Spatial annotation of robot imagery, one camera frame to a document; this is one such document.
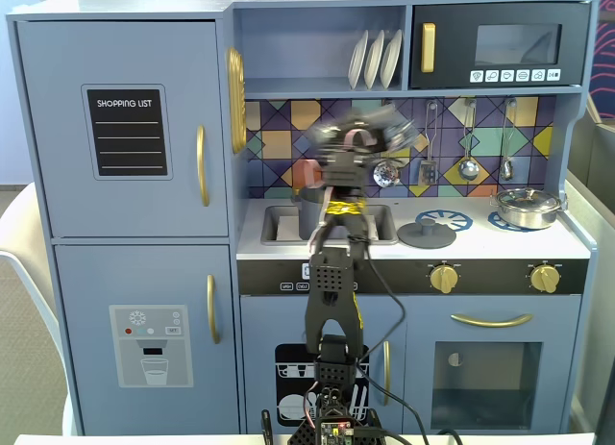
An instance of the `cooking pot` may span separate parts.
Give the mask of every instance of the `cooking pot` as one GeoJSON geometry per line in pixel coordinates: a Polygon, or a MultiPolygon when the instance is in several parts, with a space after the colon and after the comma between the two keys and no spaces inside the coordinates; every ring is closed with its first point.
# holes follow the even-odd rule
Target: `cooking pot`
{"type": "Polygon", "coordinates": [[[551,227],[561,210],[558,198],[530,187],[503,190],[491,204],[508,224],[534,230],[551,227]]]}
{"type": "Polygon", "coordinates": [[[299,210],[299,237],[309,240],[318,225],[320,210],[323,206],[325,189],[322,187],[303,187],[293,196],[292,201],[299,210]]]}

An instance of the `round gold knob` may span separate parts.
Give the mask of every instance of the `round gold knob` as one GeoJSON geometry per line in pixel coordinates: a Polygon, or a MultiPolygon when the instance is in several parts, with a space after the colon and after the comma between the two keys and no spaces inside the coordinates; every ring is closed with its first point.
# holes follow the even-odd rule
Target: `round gold knob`
{"type": "Polygon", "coordinates": [[[554,293],[559,283],[559,272],[552,265],[539,265],[531,271],[529,279],[534,288],[554,293]]]}
{"type": "Polygon", "coordinates": [[[459,276],[450,265],[438,265],[430,275],[431,285],[444,294],[449,294],[457,284],[459,276]]]}

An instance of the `yellow tape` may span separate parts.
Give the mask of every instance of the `yellow tape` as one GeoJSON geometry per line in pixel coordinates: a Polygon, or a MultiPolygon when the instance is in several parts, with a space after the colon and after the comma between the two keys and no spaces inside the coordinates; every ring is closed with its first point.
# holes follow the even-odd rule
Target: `yellow tape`
{"type": "Polygon", "coordinates": [[[365,200],[360,199],[353,203],[329,202],[327,214],[361,214],[365,209],[365,200]]]}
{"type": "Polygon", "coordinates": [[[363,329],[363,316],[361,315],[361,310],[358,308],[357,295],[355,293],[353,293],[353,299],[355,300],[355,306],[357,306],[358,323],[361,329],[363,329]]]}

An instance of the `sink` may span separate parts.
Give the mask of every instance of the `sink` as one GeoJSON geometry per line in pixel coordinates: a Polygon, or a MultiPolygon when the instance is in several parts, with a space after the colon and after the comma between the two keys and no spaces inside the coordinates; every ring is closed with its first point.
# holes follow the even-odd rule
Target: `sink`
{"type": "MultiPolygon", "coordinates": [[[[392,245],[397,242],[397,231],[393,223],[391,210],[385,205],[368,205],[367,218],[373,228],[370,236],[376,245],[392,245]]],[[[299,210],[297,207],[269,207],[265,210],[265,218],[260,233],[260,243],[263,245],[305,245],[308,242],[299,238],[299,210]]],[[[347,244],[345,228],[335,228],[328,241],[331,244],[347,244]]]]}

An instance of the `microwave buttons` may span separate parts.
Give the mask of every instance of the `microwave buttons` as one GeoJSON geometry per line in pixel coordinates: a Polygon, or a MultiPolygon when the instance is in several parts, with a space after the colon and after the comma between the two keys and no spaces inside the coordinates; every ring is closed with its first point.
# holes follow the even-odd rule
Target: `microwave buttons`
{"type": "Polygon", "coordinates": [[[517,81],[527,82],[529,80],[529,70],[517,70],[517,81]]]}
{"type": "Polygon", "coordinates": [[[487,73],[485,74],[485,81],[487,83],[495,83],[499,80],[500,78],[500,70],[487,70],[487,73]]]}
{"type": "Polygon", "coordinates": [[[470,72],[470,83],[482,83],[482,70],[472,70],[470,72]]]}
{"type": "Polygon", "coordinates": [[[503,70],[500,74],[501,82],[514,82],[515,80],[515,71],[514,70],[503,70]]]}
{"type": "Polygon", "coordinates": [[[537,68],[531,71],[531,80],[533,82],[544,82],[545,81],[545,69],[537,68]]]}
{"type": "Polygon", "coordinates": [[[559,74],[561,73],[561,69],[559,68],[550,68],[547,71],[547,81],[548,82],[558,82],[559,74]]]}

